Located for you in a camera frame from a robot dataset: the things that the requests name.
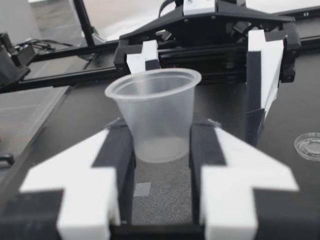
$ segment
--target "white plastic piece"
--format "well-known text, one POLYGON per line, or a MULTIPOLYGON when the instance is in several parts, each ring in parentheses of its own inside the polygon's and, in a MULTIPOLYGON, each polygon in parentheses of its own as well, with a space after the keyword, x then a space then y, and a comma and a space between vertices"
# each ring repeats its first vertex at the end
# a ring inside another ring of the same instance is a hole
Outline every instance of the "white plastic piece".
POLYGON ((216 0, 183 0, 183 15, 214 13, 216 0))
POLYGON ((141 53, 127 54, 126 64, 128 65, 131 74, 146 71, 146 61, 141 53))
POLYGON ((109 222, 120 224, 117 174, 93 167, 108 136, 104 129, 31 168, 21 193, 63 190, 57 230, 63 240, 107 240, 109 222))
POLYGON ((277 98, 284 41, 266 41, 263 30, 248 33, 248 51, 261 51, 261 108, 267 116, 273 101, 277 98))
POLYGON ((158 60, 158 43, 156 40, 144 41, 141 53, 128 54, 126 64, 131 74, 146 71, 146 61, 158 60))
POLYGON ((145 61, 158 60, 158 43, 156 40, 144 41, 142 44, 142 55, 145 61))
POLYGON ((227 166, 201 168, 200 223, 206 240, 253 240, 258 229, 253 189, 298 191, 289 167, 221 128, 227 166))
POLYGON ((120 224, 116 170, 81 172, 63 193, 57 229, 63 240, 107 240, 110 222, 120 224))

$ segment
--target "clear plastic dish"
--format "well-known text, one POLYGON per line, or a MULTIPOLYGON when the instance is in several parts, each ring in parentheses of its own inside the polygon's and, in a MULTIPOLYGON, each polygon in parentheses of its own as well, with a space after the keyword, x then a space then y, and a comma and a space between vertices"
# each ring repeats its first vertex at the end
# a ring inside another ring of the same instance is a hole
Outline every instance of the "clear plastic dish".
POLYGON ((294 141, 297 153, 304 159, 320 161, 320 133, 309 132, 302 134, 294 141))

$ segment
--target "black cable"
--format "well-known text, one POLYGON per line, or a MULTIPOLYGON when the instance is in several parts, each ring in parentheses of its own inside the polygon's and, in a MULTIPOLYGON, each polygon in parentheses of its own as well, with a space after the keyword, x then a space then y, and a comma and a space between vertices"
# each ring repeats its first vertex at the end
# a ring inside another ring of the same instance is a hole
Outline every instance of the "black cable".
POLYGON ((166 6, 168 6, 169 4, 171 4, 171 3, 173 3, 173 2, 175 2, 175 0, 165 0, 165 1, 161 4, 160 9, 159 9, 158 18, 160 18, 162 10, 163 10, 166 6))
POLYGON ((15 48, 20 48, 25 45, 31 45, 35 49, 38 49, 40 51, 55 51, 56 48, 52 47, 52 45, 63 45, 67 47, 74 47, 74 45, 69 44, 69 43, 64 43, 64 42, 59 42, 51 39, 29 39, 25 42, 16 44, 14 47, 15 48))

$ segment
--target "plastic cup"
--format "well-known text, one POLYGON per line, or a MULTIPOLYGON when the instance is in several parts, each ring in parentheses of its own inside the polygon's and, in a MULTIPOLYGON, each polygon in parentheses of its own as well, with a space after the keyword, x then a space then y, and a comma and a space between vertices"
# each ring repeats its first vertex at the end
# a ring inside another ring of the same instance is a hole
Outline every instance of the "plastic cup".
POLYGON ((201 74, 184 68, 149 70, 119 78, 105 90, 133 137, 135 156, 166 163, 189 152, 195 86, 201 74))

